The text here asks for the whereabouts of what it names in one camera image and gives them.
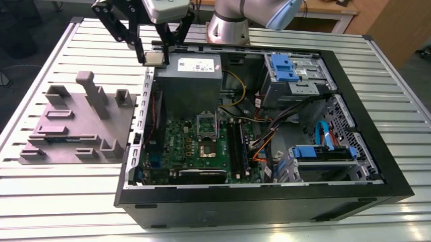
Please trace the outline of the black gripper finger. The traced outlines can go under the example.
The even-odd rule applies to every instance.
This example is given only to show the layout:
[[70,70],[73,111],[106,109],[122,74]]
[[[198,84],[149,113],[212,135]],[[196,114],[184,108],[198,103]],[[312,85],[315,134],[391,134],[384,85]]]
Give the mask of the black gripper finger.
[[[128,28],[113,13],[113,7],[125,15]],[[144,50],[138,36],[138,24],[144,23],[146,13],[141,1],[94,1],[92,11],[117,42],[125,41],[134,50],[137,62],[145,63]]]
[[172,32],[168,23],[154,24],[154,28],[162,43],[164,65],[169,65],[169,47],[182,44],[190,24],[194,19],[192,9],[188,9],[185,16],[180,19],[178,26]]

